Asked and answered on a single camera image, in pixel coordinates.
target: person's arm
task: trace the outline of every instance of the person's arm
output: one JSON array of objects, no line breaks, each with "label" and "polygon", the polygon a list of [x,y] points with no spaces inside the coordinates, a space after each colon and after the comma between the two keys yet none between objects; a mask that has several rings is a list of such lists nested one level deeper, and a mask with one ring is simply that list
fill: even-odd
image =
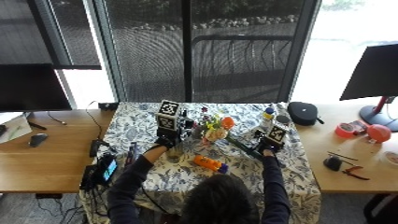
[{"label": "person's arm", "polygon": [[134,206],[134,197],[153,163],[166,151],[158,146],[146,151],[126,168],[108,192],[108,216],[112,224],[141,223]]},{"label": "person's arm", "polygon": [[273,151],[266,149],[262,154],[265,209],[261,217],[261,224],[285,224],[289,223],[290,203],[284,185],[284,177]]}]

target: pliers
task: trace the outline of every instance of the pliers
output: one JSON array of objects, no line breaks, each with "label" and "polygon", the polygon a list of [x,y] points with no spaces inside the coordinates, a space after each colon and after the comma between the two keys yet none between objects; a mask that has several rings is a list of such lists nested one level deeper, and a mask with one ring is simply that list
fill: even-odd
[{"label": "pliers", "polygon": [[362,179],[362,180],[370,180],[369,178],[365,178],[365,177],[362,177],[362,176],[355,175],[355,174],[351,173],[351,171],[358,170],[358,169],[362,169],[362,168],[363,168],[362,166],[357,166],[357,165],[355,165],[355,166],[353,166],[350,169],[343,170],[342,173],[346,174],[346,175],[350,175],[350,176],[353,176],[353,177],[355,177],[355,178],[358,178],[358,179]]}]

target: dark sweater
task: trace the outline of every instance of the dark sweater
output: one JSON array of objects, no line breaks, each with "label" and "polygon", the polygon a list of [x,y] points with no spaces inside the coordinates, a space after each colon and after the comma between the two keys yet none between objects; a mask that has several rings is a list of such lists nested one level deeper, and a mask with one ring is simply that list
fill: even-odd
[{"label": "dark sweater", "polygon": [[[264,202],[261,223],[289,223],[290,203],[284,178],[274,157],[264,157]],[[141,223],[134,196],[153,164],[144,156],[126,168],[108,192],[108,215],[112,224]]]}]

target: monitor stand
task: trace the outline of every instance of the monitor stand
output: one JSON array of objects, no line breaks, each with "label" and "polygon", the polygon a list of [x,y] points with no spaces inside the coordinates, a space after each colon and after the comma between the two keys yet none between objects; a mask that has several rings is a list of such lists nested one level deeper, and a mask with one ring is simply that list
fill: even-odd
[{"label": "monitor stand", "polygon": [[39,124],[35,124],[35,123],[32,123],[32,122],[29,122],[29,121],[28,121],[28,125],[32,126],[32,127],[35,127],[35,128],[39,128],[39,129],[41,129],[41,130],[47,130],[47,129],[48,129],[47,127],[40,126]]},{"label": "monitor stand", "polygon": [[29,121],[28,121],[28,125],[29,125],[31,127],[39,128],[39,129],[41,129],[41,130],[47,130],[47,129],[48,129],[47,127],[44,127],[44,126],[41,126],[41,125],[39,125],[39,124],[36,124],[36,123],[33,123],[33,122],[29,122]]},{"label": "monitor stand", "polygon": [[383,96],[378,106],[366,105],[365,107],[362,107],[362,109],[359,111],[359,116],[367,124],[385,125],[390,129],[391,132],[397,133],[398,132],[398,119],[391,119],[389,117],[387,111],[382,110],[387,99],[389,98],[386,96]]}]

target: person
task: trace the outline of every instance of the person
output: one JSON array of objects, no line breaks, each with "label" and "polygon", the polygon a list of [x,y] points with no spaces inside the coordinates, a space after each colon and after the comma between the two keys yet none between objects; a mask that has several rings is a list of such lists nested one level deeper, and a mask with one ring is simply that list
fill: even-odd
[{"label": "person", "polygon": [[[134,195],[154,162],[170,145],[154,145],[125,169],[108,191],[110,224],[141,223]],[[272,150],[262,151],[264,203],[261,223],[289,223],[290,203],[282,173]],[[229,175],[213,175],[190,191],[181,210],[180,224],[257,224],[260,215],[253,196],[242,181]]]}]

